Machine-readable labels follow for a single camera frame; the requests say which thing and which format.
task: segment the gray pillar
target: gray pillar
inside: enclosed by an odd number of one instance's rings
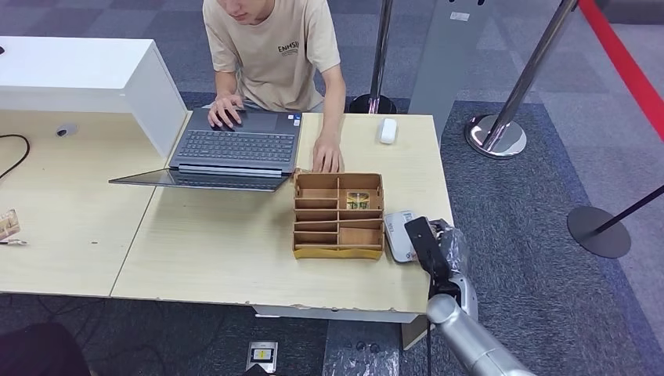
[[[432,114],[438,143],[494,1],[436,2],[408,113]]]

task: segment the red barrier tape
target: red barrier tape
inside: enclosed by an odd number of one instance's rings
[[[579,0],[579,7],[641,111],[664,140],[664,100],[615,34],[595,1]]]

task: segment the man's hand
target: man's hand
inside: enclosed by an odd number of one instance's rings
[[[321,134],[313,146],[314,172],[342,172],[344,158],[339,149],[339,139],[336,136]]]
[[[229,118],[226,111],[228,111],[230,116],[235,119],[237,124],[242,124],[242,119],[240,119],[240,115],[235,111],[235,106],[244,108],[240,96],[235,94],[217,96],[212,107],[210,107],[210,112],[207,113],[207,121],[210,122],[210,126],[213,128],[223,128],[223,126],[226,125],[227,127],[232,128],[233,121]]]

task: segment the cardboard organizer box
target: cardboard organizer box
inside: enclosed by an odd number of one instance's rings
[[[295,175],[296,259],[374,259],[384,252],[379,174]]]

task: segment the laptop lid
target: laptop lid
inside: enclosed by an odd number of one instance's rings
[[[179,188],[202,188],[208,190],[250,190],[274,192],[288,179],[288,176],[241,176],[219,175],[203,172],[182,172],[165,168],[143,174],[109,180],[111,184],[131,184],[139,186],[172,186]]]

